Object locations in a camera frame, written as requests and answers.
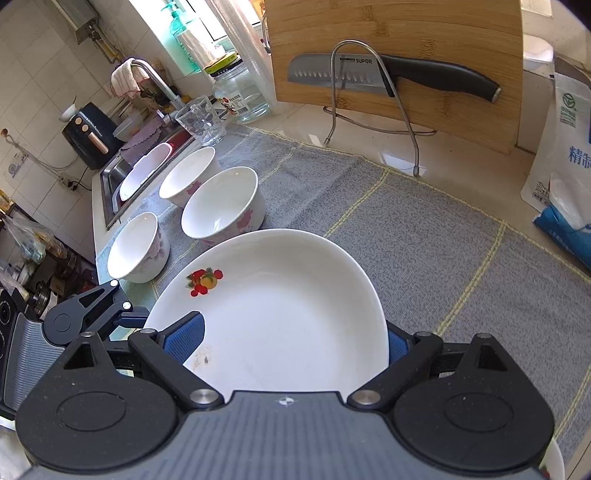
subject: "white and blue package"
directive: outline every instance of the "white and blue package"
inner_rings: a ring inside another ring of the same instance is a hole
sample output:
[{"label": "white and blue package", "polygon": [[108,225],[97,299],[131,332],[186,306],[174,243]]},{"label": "white and blue package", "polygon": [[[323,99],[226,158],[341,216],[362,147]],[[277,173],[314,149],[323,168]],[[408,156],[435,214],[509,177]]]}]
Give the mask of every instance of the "white and blue package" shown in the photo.
[{"label": "white and blue package", "polygon": [[591,269],[591,89],[557,73],[550,205],[534,219]]}]

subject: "knife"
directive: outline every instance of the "knife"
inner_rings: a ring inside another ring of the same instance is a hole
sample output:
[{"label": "knife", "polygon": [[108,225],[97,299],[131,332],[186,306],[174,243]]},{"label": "knife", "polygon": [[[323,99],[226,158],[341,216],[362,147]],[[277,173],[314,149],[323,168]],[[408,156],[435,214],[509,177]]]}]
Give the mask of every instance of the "knife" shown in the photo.
[{"label": "knife", "polygon": [[[403,77],[446,92],[465,92],[494,103],[501,93],[497,82],[456,63],[380,55],[393,82]],[[306,53],[292,59],[287,81],[330,87],[330,53]],[[337,53],[335,85],[338,89],[361,90],[393,97],[373,55]]]}]

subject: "glass cup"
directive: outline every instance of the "glass cup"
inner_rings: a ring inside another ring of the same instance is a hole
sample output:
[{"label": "glass cup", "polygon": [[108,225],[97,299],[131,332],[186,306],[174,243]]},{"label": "glass cup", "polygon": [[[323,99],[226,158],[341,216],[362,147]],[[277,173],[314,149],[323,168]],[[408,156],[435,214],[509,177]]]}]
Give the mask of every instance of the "glass cup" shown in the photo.
[{"label": "glass cup", "polygon": [[176,121],[204,147],[215,145],[226,135],[226,128],[205,95],[185,105]]}]

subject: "jar label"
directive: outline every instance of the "jar label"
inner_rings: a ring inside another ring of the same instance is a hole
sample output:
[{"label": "jar label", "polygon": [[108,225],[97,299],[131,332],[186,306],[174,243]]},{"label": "jar label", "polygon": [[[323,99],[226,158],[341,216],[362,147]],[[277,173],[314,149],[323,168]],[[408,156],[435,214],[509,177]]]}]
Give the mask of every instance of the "jar label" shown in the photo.
[{"label": "jar label", "polygon": [[236,90],[231,92],[229,95],[222,98],[216,97],[217,101],[220,102],[230,115],[242,115],[243,113],[250,112],[251,109],[245,102],[242,94]]}]

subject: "green logo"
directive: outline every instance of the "green logo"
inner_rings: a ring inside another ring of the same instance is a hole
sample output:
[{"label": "green logo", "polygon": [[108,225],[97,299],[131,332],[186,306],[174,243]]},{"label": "green logo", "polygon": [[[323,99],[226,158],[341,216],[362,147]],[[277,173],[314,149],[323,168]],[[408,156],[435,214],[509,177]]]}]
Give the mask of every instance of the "green logo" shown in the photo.
[{"label": "green logo", "polygon": [[574,97],[570,93],[565,93],[562,96],[562,101],[569,108],[574,108]]}]

